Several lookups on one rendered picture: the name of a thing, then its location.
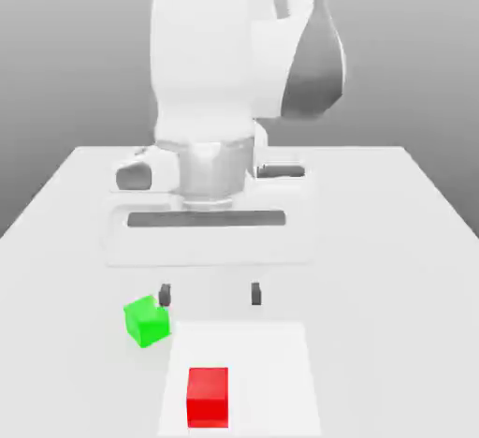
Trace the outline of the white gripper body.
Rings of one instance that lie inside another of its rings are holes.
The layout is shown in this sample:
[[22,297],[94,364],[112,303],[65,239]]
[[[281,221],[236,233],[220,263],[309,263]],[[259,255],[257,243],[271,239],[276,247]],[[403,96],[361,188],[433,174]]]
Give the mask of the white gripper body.
[[109,212],[103,246],[112,267],[303,264],[312,260],[312,229],[285,208],[189,212],[124,203]]

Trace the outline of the small green cube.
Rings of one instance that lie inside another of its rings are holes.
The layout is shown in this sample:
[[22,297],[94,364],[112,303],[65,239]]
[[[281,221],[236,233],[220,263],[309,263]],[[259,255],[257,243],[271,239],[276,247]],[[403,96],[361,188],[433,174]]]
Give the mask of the small green cube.
[[123,312],[126,331],[141,348],[170,335],[168,310],[160,306],[153,295],[124,305]]

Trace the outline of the small red cube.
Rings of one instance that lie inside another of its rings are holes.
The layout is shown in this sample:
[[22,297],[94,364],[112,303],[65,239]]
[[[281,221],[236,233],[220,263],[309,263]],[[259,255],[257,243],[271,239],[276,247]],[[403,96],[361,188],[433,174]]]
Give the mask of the small red cube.
[[228,368],[189,369],[186,414],[190,429],[228,427],[228,378]]

